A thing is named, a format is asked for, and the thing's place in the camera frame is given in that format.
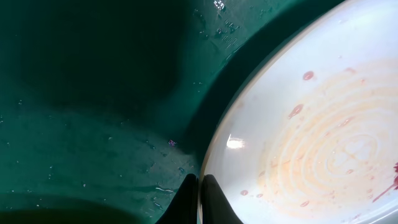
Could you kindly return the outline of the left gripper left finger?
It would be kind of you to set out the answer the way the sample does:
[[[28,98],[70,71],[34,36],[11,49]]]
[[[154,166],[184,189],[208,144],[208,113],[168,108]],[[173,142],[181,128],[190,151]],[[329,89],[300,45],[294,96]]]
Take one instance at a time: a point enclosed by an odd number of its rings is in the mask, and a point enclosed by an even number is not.
[[[156,224],[196,224],[197,207],[198,178],[194,174],[188,174]]]

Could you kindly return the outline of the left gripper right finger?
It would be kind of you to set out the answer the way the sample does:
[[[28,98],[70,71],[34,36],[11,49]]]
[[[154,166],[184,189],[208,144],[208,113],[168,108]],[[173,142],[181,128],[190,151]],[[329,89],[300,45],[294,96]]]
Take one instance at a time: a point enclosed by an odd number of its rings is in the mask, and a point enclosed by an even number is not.
[[[201,183],[201,204],[203,224],[243,224],[211,174],[204,176]]]

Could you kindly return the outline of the white plate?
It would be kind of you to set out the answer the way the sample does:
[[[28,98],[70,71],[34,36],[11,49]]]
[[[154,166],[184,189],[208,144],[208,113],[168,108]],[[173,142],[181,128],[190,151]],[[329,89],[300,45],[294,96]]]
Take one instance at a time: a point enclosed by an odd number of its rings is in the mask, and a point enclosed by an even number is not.
[[[345,1],[245,86],[209,145],[243,223],[397,222],[397,0]]]

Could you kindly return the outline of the teal plastic tray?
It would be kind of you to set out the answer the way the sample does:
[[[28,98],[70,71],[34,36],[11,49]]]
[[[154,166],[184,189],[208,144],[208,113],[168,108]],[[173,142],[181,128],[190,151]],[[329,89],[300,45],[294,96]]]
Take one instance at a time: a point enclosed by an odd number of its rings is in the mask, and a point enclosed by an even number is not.
[[[1,222],[155,223],[251,72],[336,1],[2,1]]]

